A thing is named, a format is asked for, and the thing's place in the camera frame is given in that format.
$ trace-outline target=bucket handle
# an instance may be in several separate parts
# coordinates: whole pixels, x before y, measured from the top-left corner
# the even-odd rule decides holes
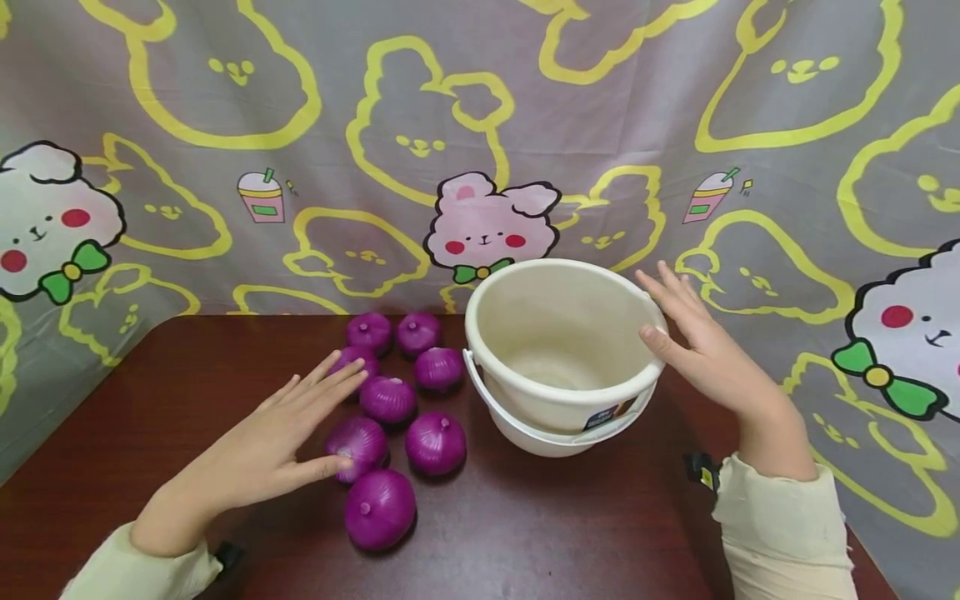
[[[563,434],[552,434],[543,431],[534,429],[530,425],[526,424],[522,420],[517,419],[511,415],[499,402],[496,401],[496,398],[490,393],[490,390],[487,389],[487,385],[483,382],[483,379],[480,378],[480,373],[477,371],[476,363],[473,360],[473,352],[464,348],[464,363],[467,364],[467,373],[469,373],[470,380],[473,382],[473,387],[476,388],[477,392],[480,394],[480,397],[483,398],[483,401],[487,406],[494,411],[500,418],[508,422],[514,429],[522,431],[527,436],[539,440],[541,442],[546,442],[553,445],[585,445],[585,444],[598,444],[609,438],[612,438],[616,434],[623,431],[627,426],[633,423],[637,417],[640,416],[640,413],[647,407],[647,404],[650,401],[650,397],[653,395],[654,389],[656,388],[656,382],[651,388],[649,388],[649,393],[644,391],[647,397],[638,402],[634,402],[634,405],[624,413],[620,418],[611,420],[599,427],[594,427],[583,433],[574,434],[574,435],[563,435]]]

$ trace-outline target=white plastic bucket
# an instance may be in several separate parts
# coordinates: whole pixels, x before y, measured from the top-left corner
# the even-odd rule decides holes
[[[469,350],[464,350],[464,362],[467,363],[467,371],[473,385],[476,386],[480,397],[490,409],[490,416],[493,418],[493,424],[500,430],[503,437],[507,438],[521,450],[526,450],[531,454],[545,458],[564,458],[580,454],[591,449],[596,444],[608,440],[629,427],[640,416],[650,401],[656,382],[653,386],[644,390],[643,394],[636,399],[636,402],[623,414],[622,417],[610,420],[607,423],[594,427],[589,431],[576,435],[562,435],[539,431],[536,427],[514,417],[510,411],[502,406],[495,395],[502,397],[502,392],[495,380],[491,379],[490,388],[484,384],[480,373],[477,372],[473,362],[473,354]]]
[[[622,420],[656,384],[663,363],[637,335],[645,325],[666,331],[657,304],[623,276],[559,258],[511,265],[467,305],[471,362],[484,370],[474,385],[495,388],[498,405],[541,433],[589,432]]]

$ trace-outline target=finger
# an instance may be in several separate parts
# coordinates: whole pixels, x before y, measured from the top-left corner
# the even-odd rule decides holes
[[[298,383],[300,383],[300,376],[294,375],[293,377],[290,378],[290,381],[287,381],[287,383],[282,388],[280,388],[276,392],[273,392],[270,395],[270,397],[268,397],[266,400],[260,402],[260,405],[256,407],[256,410],[254,410],[254,412],[267,410],[271,406],[275,406],[281,399],[283,399],[288,394],[290,394],[290,391],[293,390]]]
[[[690,276],[684,273],[684,276],[680,278],[680,283],[693,300],[694,309],[702,315],[709,316],[710,313],[707,311],[707,307],[704,306],[704,301],[700,298],[700,294],[697,294],[697,291],[693,289],[693,284],[690,282]]]
[[[666,289],[676,294],[677,298],[682,300],[684,304],[693,310],[697,309],[696,303],[692,301],[692,298],[687,293],[686,288],[684,288],[684,284],[677,278],[677,274],[675,274],[669,267],[666,266],[666,261],[661,260],[657,263],[657,271],[660,272],[660,279],[663,280],[663,285],[666,287]]]
[[[332,390],[342,382],[361,372],[365,365],[366,363],[362,358],[358,358],[352,363],[344,365],[342,369],[332,374],[330,377],[326,377],[320,383],[314,386],[314,388],[311,390],[311,394],[314,396],[317,394],[325,394],[328,390]]]
[[[326,374],[333,368],[333,365],[337,363],[337,360],[340,359],[340,350],[333,350],[330,352],[326,358],[321,361],[319,365],[313,368],[313,371],[307,374],[306,377],[300,382],[299,386],[294,389],[293,393],[290,394],[289,399],[294,399],[300,397],[307,390],[317,385],[320,381],[324,379]]]
[[[318,394],[311,392],[304,395],[305,398],[312,400],[303,406],[300,414],[300,420],[308,429],[307,435],[309,435],[309,431],[316,429],[317,425],[326,419],[338,404],[356,392],[366,379],[366,371],[356,372],[329,390]]]
[[[640,330],[640,339],[657,358],[672,366],[682,375],[693,372],[696,354],[674,342],[669,335],[651,326]]]
[[[690,306],[681,300],[677,294],[664,287],[662,283],[642,271],[636,272],[636,279],[643,286],[643,289],[650,294],[650,297],[660,305],[663,312],[676,321],[680,327],[683,327],[683,322],[692,316]]]
[[[345,456],[323,456],[302,463],[294,463],[284,468],[280,475],[284,479],[285,487],[288,488],[287,491],[292,492],[352,467],[353,461]]]

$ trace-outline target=left hand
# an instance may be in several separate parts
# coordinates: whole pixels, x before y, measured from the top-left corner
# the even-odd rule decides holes
[[[292,492],[352,467],[349,458],[297,462],[317,426],[367,377],[355,361],[330,377],[334,351],[304,379],[294,377],[165,484],[133,525],[131,542],[153,556],[180,556],[220,513]]]

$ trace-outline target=dark red table surface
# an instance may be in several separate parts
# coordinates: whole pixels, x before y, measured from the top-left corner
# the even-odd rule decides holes
[[[57,597],[158,486],[341,346],[347,320],[184,317],[152,331],[0,489],[4,597]],[[463,347],[463,318],[443,322],[445,343]],[[412,365],[392,353],[383,371],[406,378]],[[468,461],[447,481],[413,478],[419,517],[406,542],[382,556],[354,549],[347,491],[324,481],[218,519],[211,542],[230,540],[246,556],[203,598],[732,597],[712,492],[686,481],[681,457],[733,450],[735,423],[716,420],[719,409],[675,373],[625,433],[560,460],[507,442],[469,384],[420,409],[461,420]],[[339,408],[302,456],[319,455],[331,423],[356,412]],[[409,473],[402,433],[391,450],[391,467]],[[852,543],[861,597],[893,598]]]

